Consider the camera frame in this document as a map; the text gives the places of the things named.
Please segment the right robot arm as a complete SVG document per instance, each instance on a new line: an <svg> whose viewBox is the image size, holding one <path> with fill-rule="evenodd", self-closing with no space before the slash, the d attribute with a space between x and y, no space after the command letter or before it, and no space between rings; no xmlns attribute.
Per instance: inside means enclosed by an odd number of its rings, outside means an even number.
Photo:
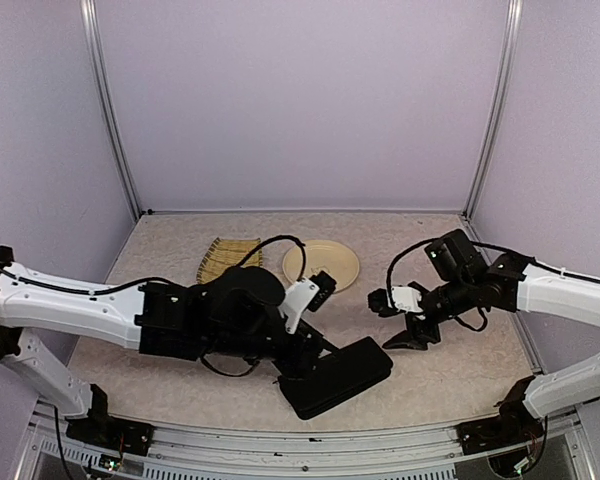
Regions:
<svg viewBox="0 0 600 480"><path fill-rule="evenodd" d="M600 278L552 267L504 247L488 263L482 243L461 229L416 243L424 249L443 285L428 290L417 282L384 287L368 296L380 317L405 316L405 328L384 344L387 349L425 350L440 341L441 323L492 309L558 316L600 328ZM503 444L515 442L531 421L600 398L600 352L550 374L519 380L498 405L491 433Z"/></svg>

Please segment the black zip tool case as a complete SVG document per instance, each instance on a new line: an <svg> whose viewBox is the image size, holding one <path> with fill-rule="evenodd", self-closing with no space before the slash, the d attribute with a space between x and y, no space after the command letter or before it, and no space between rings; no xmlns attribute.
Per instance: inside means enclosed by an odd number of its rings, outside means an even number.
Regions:
<svg viewBox="0 0 600 480"><path fill-rule="evenodd" d="M317 360L304 378L278 377L280 391L301 420L310 420L387 379L393 361L371 337Z"/></svg>

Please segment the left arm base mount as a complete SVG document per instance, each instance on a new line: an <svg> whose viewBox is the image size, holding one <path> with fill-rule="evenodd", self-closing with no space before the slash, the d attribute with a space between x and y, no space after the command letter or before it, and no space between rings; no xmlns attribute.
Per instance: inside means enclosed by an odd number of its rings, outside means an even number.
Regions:
<svg viewBox="0 0 600 480"><path fill-rule="evenodd" d="M122 454L145 457L151 445L155 427L149 423L117 417L104 420L84 418L69 420L66 436L88 445L115 450Z"/></svg>

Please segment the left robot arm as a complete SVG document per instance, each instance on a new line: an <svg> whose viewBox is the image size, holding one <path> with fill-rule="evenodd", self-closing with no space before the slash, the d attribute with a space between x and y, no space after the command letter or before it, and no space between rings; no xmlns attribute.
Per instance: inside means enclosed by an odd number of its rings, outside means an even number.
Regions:
<svg viewBox="0 0 600 480"><path fill-rule="evenodd" d="M321 356L332 345L303 316L318 310L335 287L326 273L284 286L247 260L191 286L162 277L92 284L31 270L0 246L0 364L107 445L120 434L107 395L72 374L43 344L40 330L194 362L213 353L242 358L250 368L266 360L283 378L304 381L322 367Z"/></svg>

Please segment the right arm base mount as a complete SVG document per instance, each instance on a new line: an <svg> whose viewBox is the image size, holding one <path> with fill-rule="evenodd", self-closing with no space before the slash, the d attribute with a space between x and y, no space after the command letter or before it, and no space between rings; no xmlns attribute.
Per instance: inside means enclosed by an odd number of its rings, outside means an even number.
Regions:
<svg viewBox="0 0 600 480"><path fill-rule="evenodd" d="M543 421L521 422L489 417L459 424L456 432L464 455L472 455L509 447L532 437L542 437L545 427Z"/></svg>

